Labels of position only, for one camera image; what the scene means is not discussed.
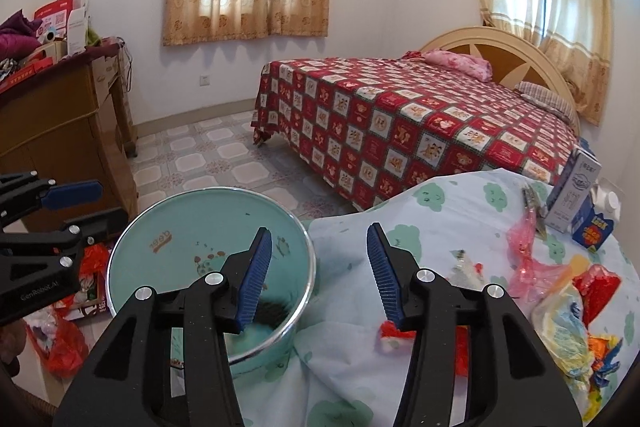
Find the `blue look carton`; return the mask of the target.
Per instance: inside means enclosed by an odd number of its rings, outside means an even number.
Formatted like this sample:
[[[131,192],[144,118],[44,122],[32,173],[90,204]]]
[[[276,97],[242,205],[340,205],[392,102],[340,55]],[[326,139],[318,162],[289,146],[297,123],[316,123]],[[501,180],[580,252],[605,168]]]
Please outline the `blue look carton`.
[[[587,251],[598,251],[620,222],[622,203],[614,191],[593,188],[572,222],[572,237]]]

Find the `red bag on floor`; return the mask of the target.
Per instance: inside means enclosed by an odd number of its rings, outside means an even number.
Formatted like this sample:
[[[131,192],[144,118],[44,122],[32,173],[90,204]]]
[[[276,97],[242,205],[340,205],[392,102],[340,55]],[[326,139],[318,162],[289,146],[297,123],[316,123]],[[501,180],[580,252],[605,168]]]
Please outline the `red bag on floor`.
[[[111,248],[103,243],[86,247],[79,268],[79,291],[25,319],[32,347],[55,377],[73,377],[88,357],[85,336],[76,322],[106,310],[105,275],[110,257]]]

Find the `pink plastic bag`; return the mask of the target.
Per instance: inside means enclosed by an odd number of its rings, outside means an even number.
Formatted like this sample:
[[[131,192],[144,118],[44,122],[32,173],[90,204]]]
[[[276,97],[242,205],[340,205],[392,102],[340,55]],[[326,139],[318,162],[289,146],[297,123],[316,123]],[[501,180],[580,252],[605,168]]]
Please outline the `pink plastic bag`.
[[[533,256],[536,213],[527,210],[523,218],[506,233],[508,258],[513,274],[508,293],[520,305],[534,305],[565,277],[566,265],[545,265]]]

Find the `dark snack wrapper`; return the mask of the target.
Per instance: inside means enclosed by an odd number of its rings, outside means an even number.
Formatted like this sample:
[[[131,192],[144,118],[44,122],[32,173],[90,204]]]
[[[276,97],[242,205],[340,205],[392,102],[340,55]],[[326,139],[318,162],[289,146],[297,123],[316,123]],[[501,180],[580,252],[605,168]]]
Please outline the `dark snack wrapper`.
[[[536,191],[530,185],[522,188],[525,208],[534,216],[536,234],[545,241],[548,237],[547,228],[542,217],[542,207]]]

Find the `magenta clothes pile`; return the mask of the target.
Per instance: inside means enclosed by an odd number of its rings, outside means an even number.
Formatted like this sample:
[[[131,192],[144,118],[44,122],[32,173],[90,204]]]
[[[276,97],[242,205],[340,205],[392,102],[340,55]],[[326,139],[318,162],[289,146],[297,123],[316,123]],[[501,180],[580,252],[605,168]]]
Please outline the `magenta clothes pile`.
[[[15,12],[0,26],[0,61],[23,60],[40,46],[37,30],[42,20],[29,20],[22,10]]]

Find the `striped pillow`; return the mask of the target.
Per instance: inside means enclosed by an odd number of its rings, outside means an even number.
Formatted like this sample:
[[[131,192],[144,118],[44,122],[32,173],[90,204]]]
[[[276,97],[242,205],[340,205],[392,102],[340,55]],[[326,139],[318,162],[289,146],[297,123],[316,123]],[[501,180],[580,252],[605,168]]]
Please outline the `striped pillow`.
[[[555,115],[564,121],[565,124],[576,129],[579,128],[579,119],[576,110],[570,105],[570,102],[566,101],[562,96],[559,96],[546,87],[542,87],[540,84],[528,81],[519,82],[514,90],[527,102]]]

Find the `brown wooden cabinet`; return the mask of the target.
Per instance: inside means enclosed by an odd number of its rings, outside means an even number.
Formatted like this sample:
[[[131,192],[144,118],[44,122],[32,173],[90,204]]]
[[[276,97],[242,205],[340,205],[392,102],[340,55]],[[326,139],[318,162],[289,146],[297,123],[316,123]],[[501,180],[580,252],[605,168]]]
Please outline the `brown wooden cabinet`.
[[[96,202],[36,211],[22,220],[27,231],[54,230],[115,207],[130,219],[137,216],[138,193],[126,156],[134,138],[122,94],[121,48],[93,46],[1,83],[1,172],[37,171],[58,185],[96,180],[103,188]]]

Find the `yellow sponge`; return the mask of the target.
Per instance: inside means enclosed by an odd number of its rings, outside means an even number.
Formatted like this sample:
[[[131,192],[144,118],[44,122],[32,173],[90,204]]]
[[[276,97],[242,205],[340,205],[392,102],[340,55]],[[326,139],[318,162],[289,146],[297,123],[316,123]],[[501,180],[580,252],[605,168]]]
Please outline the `yellow sponge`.
[[[569,283],[572,283],[575,277],[586,272],[590,267],[590,261],[583,255],[574,255],[570,258],[570,262],[563,269],[561,276],[555,281],[550,288],[549,293],[554,294],[562,289]]]

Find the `cream wooden headboard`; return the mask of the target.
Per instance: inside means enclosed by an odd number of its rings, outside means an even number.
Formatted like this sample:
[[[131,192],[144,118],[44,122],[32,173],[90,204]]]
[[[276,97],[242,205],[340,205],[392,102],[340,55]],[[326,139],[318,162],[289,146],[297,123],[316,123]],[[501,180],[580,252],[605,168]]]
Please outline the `cream wooden headboard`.
[[[559,69],[536,46],[506,31],[487,26],[462,27],[432,39],[419,51],[434,49],[484,58],[491,64],[494,83],[510,90],[520,81],[536,83],[559,95],[572,109],[576,108],[570,87]]]

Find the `bed with red quilt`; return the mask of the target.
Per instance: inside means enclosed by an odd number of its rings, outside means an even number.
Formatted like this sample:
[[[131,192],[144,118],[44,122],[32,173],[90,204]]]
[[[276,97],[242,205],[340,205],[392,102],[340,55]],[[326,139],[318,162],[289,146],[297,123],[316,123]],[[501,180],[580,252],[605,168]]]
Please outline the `bed with red quilt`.
[[[366,210],[433,176],[504,168],[554,183],[578,142],[518,92],[401,58],[298,58],[260,74],[254,141],[277,133]]]

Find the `colourful printed plastic bag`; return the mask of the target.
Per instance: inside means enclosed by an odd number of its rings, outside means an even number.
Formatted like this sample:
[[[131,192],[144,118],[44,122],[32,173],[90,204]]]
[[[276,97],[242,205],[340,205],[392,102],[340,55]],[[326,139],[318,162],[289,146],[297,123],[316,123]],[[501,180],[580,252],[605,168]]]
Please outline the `colourful printed plastic bag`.
[[[561,372],[574,381],[590,380],[593,354],[582,321],[582,296],[571,283],[548,295],[533,309],[530,321]]]

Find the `white red plastic bag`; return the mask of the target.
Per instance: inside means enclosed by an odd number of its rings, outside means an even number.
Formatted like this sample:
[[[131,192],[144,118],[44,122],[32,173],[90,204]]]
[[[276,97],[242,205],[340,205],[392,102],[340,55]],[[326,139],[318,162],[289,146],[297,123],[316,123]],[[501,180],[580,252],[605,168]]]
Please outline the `white red plastic bag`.
[[[393,322],[385,321],[378,329],[378,343],[386,355],[407,351],[416,339],[416,332],[401,332]],[[468,377],[470,368],[470,332],[468,326],[456,327],[456,356],[454,370],[460,377]]]

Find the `pink pillow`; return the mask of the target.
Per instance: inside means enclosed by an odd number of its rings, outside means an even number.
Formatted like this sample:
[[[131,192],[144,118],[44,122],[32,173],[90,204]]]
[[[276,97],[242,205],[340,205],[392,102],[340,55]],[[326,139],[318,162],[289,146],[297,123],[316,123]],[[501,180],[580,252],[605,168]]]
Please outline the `pink pillow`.
[[[462,74],[480,82],[492,81],[492,66],[484,58],[441,49],[424,52],[421,56],[427,64],[462,72]]]

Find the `cloud pattern tablecloth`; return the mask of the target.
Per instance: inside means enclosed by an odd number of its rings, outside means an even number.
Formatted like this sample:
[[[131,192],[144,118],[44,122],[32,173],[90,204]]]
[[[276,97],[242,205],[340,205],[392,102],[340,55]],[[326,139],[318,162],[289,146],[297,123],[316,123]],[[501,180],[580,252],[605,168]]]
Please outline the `cloud pattern tablecloth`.
[[[235,382],[249,426],[634,426],[639,277],[614,239],[535,239],[529,179],[438,176],[317,219],[287,355]]]

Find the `grey milk carton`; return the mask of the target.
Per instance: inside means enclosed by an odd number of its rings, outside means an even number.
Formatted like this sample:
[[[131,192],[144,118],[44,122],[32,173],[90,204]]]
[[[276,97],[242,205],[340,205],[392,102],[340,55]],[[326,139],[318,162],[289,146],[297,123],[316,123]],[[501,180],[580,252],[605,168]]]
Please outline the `grey milk carton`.
[[[574,147],[547,198],[544,222],[548,227],[561,233],[570,227],[600,170],[601,164],[590,150]]]

